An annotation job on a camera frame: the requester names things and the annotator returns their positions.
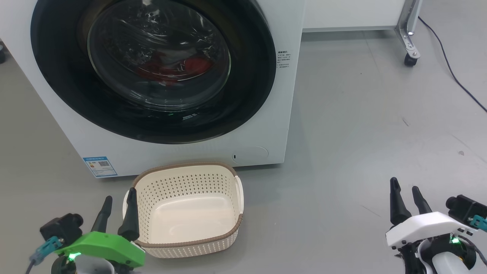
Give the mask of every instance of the washing machine door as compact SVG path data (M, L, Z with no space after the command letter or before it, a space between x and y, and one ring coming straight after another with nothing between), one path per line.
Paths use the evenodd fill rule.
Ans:
M250 0L39 0L39 68L78 114L116 134L191 143L264 104L276 51Z

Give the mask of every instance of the brown basket rim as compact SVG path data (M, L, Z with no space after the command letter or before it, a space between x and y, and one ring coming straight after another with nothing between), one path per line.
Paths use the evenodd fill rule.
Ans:
M225 163L221 162L191 162L191 163L182 163L182 164L174 164L174 165L168 165L168 166L162 166L162 167L155 167L151 168L149 170L146 170L142 172L139 176L135 178L133 181L132 187L136 187L137 183L145 176L148 174L162 171L162 170L168 170L168 169L173 169L173 168L180 168L180 167L190 167L190 166L206 166L206 165L217 165L217 166L222 166L226 169L228 169L234 176L237 176L237 172L230 166ZM223 239L226 239L232 234L234 234L240 227L240 224L242 223L242 219L244 218L243 214L239 214L239 219L237 220L237 223L235 226L228 232L225 233L221 236L216 236L212 238L207 238L203 240L197 240L197 241L190 241L190 242L181 242L181 243L168 243L168 244L149 244L149 243L144 243L139 240L136 240L135 243L140 245L142 248L179 248L179 247L187 247L187 246L193 246L193 245L200 245L200 244L207 244L215 241L220 241Z

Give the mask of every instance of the caster wheel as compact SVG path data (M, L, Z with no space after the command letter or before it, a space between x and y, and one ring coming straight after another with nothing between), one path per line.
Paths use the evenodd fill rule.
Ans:
M418 62L418 59L411 58L409 54L406 54L406 57L404 58L404 64L408 67L415 66L416 63Z

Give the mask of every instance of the metal bracket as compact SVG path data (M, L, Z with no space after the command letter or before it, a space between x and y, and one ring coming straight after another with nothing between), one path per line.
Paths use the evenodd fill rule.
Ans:
M419 0L406 0L402 8L401 15L399 16L399 22L394 29L399 39L403 41L404 48L408 52L409 57L418 59L421 57L419 51L414 46L408 31L409 20L413 20L413 10L416 5L419 4Z

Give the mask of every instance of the green led light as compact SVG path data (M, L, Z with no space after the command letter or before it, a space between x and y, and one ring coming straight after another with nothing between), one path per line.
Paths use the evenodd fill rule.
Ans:
M81 253L73 253L73 254L69 254L68 258L69 260L72 262L75 260L75 258L78 256L78 255L81 255Z

